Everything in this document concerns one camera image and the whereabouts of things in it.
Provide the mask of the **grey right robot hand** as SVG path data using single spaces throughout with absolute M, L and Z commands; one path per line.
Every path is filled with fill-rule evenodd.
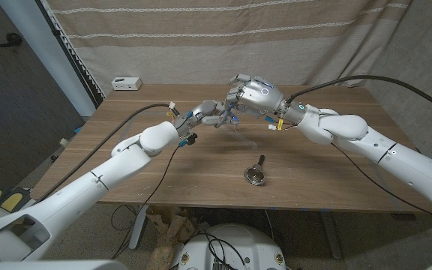
M 250 108 L 253 114 L 263 115 L 270 113 L 279 118 L 286 119 L 299 124 L 306 114 L 303 106 L 284 100 L 284 94 L 268 80 L 260 76 L 249 76 L 245 74 L 235 75 L 230 84 L 239 84 L 228 91 L 225 107 L 236 108 L 236 103 L 244 105 L 244 109 Z

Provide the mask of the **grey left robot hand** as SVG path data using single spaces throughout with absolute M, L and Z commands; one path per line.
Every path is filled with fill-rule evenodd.
M 180 134 L 183 134 L 201 124 L 219 128 L 222 125 L 237 125 L 238 123 L 239 119 L 231 110 L 225 110 L 222 102 L 205 100 L 186 115 L 178 117 L 173 125 Z

